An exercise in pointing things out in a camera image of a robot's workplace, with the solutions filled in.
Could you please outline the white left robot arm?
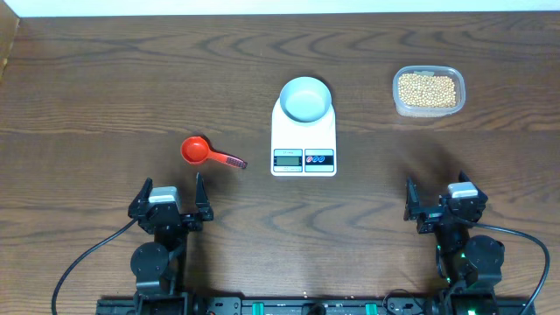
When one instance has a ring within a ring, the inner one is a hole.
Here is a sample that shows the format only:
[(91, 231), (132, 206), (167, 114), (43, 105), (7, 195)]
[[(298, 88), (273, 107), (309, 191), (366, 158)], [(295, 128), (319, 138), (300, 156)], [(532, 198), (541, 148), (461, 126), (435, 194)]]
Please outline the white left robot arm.
[(151, 178), (132, 200), (128, 216), (153, 241), (139, 246), (130, 258), (136, 277), (134, 296), (136, 314), (191, 314), (192, 300), (181, 289), (187, 236), (203, 229), (203, 223), (214, 219), (204, 180), (196, 175), (193, 213), (181, 213), (179, 191), (174, 186), (155, 188)]

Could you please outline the red measuring scoop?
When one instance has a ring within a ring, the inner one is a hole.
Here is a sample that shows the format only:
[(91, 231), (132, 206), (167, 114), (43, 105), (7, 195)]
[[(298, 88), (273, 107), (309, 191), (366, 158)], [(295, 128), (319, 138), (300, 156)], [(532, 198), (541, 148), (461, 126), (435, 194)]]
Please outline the red measuring scoop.
[(207, 160), (213, 160), (224, 165), (245, 169), (248, 165), (238, 157), (218, 152), (211, 148), (209, 142), (202, 136), (190, 136), (180, 146), (182, 158), (191, 165), (202, 165)]

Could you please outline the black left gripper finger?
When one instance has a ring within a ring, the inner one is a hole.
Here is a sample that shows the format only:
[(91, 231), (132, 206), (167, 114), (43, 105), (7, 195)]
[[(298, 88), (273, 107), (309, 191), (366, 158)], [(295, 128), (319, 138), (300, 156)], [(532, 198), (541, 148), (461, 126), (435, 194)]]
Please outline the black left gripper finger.
[(204, 187), (204, 179), (199, 172), (196, 174), (195, 206), (201, 214), (210, 213), (210, 203)]
[(153, 188), (153, 182), (151, 178), (147, 178), (139, 193), (130, 203), (131, 210), (142, 210), (149, 205), (149, 197)]

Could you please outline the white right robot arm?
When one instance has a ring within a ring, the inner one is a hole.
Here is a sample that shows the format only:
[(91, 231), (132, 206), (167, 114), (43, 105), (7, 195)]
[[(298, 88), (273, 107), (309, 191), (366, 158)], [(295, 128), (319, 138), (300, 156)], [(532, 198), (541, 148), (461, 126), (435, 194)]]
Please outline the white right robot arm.
[(435, 235), (437, 272), (449, 284), (427, 299), (424, 312), (497, 314), (494, 286), (502, 279), (505, 247), (489, 236), (469, 235), (469, 228), (482, 217), (488, 197), (463, 172), (435, 206), (421, 204), (411, 178), (406, 181), (406, 191), (403, 218), (415, 221), (420, 235)]

